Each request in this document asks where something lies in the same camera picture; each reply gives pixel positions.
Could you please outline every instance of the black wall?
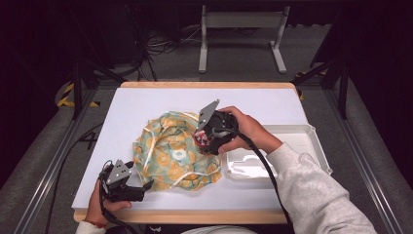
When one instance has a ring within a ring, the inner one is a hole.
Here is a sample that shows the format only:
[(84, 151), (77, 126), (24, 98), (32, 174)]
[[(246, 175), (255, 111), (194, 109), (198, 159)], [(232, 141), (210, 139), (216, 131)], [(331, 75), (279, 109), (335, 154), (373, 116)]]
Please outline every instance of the black wall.
[(0, 186), (57, 112), (70, 62), (55, 22), (42, 1), (0, 3)]
[(408, 2), (385, 4), (383, 14), (357, 48), (351, 78), (394, 161), (413, 187), (413, 15)]

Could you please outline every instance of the white table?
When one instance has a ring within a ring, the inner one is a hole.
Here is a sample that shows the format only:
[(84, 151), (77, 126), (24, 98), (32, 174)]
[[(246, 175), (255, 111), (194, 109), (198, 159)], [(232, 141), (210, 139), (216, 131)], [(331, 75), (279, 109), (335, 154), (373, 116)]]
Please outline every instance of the white table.
[[(171, 110), (198, 112), (216, 99), (220, 99), (218, 108), (235, 105), (264, 125), (308, 124), (289, 83), (124, 83), (113, 97), (73, 202), (75, 219), (85, 217), (103, 164), (107, 160), (130, 161), (132, 142), (148, 120)], [(271, 181), (233, 180), (224, 173), (225, 167), (221, 179), (198, 191), (149, 191), (143, 202), (132, 203), (131, 210), (116, 215), (123, 221), (140, 223), (285, 223)], [(141, 185), (136, 171), (128, 185)]]

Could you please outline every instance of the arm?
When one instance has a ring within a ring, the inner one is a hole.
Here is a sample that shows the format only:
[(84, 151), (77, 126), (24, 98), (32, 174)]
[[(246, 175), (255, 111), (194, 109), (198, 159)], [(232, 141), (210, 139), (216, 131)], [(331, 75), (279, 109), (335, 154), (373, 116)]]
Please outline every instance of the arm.
[[(98, 180), (94, 185), (94, 192), (89, 200), (88, 213), (84, 221), (79, 223), (76, 234), (103, 234), (106, 233), (108, 221), (101, 213), (99, 200), (100, 181)], [(111, 202), (109, 200), (103, 201), (103, 206), (109, 212), (117, 212), (122, 209), (131, 208), (131, 202)]]
[[(232, 113), (240, 131), (263, 149), (275, 167), (282, 204), (291, 215), (296, 233), (375, 233), (367, 217), (350, 202), (349, 193), (326, 174), (308, 154), (298, 154), (286, 143), (268, 133), (255, 119), (236, 107), (221, 111)], [(248, 149), (239, 137), (218, 151)]]

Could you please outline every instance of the patterned fabric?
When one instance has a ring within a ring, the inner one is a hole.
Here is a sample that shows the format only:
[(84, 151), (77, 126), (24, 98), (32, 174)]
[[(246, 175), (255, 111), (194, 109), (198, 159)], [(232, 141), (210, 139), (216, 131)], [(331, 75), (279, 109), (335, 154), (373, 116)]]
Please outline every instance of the patterned fabric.
[(221, 155), (203, 155), (192, 134), (194, 113), (168, 112), (149, 121), (133, 143), (133, 161), (143, 183), (154, 179), (152, 190), (175, 186), (197, 190), (221, 178)]

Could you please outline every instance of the metal stand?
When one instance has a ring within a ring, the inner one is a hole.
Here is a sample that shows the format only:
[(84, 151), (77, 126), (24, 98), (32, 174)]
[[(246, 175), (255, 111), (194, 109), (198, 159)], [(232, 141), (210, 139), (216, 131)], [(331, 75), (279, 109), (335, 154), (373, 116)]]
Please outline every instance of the metal stand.
[(200, 54), (199, 72), (207, 72), (207, 28), (216, 27), (274, 27), (278, 28), (277, 38), (271, 41), (271, 49), (280, 73), (285, 73), (286, 68), (280, 53), (280, 42), (288, 18), (289, 7), (284, 7), (283, 12), (208, 12), (203, 5), (202, 15), (202, 46)]
[(322, 78), (320, 85), (323, 89), (331, 90), (334, 84), (341, 77), (340, 91), (338, 98), (338, 109), (343, 119), (347, 119), (346, 115), (346, 101), (347, 101), (347, 87), (349, 82), (349, 67), (348, 62), (343, 59), (334, 59), (323, 63), (322, 65), (310, 70), (309, 72), (301, 75), (299, 78), (291, 81), (293, 85), (299, 85), (300, 83), (312, 78), (316, 74), (327, 70), (324, 78)]

